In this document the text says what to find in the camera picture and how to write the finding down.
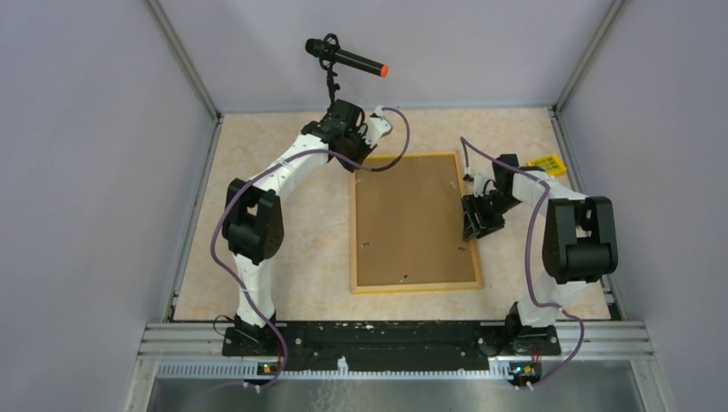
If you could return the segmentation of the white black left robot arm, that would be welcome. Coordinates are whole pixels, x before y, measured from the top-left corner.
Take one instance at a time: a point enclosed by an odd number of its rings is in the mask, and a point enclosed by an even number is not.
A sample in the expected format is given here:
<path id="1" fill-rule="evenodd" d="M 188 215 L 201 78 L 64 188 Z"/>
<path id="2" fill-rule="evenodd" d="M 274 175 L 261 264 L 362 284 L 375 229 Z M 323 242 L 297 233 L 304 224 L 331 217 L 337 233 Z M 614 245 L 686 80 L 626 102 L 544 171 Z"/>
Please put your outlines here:
<path id="1" fill-rule="evenodd" d="M 233 254 L 240 285 L 234 326 L 254 354 L 270 352 L 276 340 L 269 327 L 276 314 L 270 270 L 285 235 L 283 204 L 333 159 L 350 172 L 363 169 L 364 160 L 391 131 L 382 107 L 366 114 L 353 103 L 335 100 L 319 121 L 306 124 L 260 174 L 229 184 L 226 214 L 218 231 Z"/>

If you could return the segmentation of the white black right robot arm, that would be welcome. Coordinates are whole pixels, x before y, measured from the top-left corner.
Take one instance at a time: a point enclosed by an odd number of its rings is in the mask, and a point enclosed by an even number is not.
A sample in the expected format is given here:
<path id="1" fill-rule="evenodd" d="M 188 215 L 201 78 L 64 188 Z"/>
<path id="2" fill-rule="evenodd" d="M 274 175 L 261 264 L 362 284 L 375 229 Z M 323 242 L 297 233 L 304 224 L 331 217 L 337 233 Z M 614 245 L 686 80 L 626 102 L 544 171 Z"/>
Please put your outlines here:
<path id="1" fill-rule="evenodd" d="M 466 172 L 473 191 L 463 196 L 463 238 L 480 239 L 505 226 L 505 214 L 520 204 L 545 220 L 543 273 L 527 268 L 527 295 L 506 318 L 503 341 L 515 354 L 525 354 L 545 336 L 561 309 L 588 284 L 611 274 L 618 264 L 613 204 L 562 185 L 541 167 L 521 166 L 514 154 L 493 163 L 494 177 Z"/>

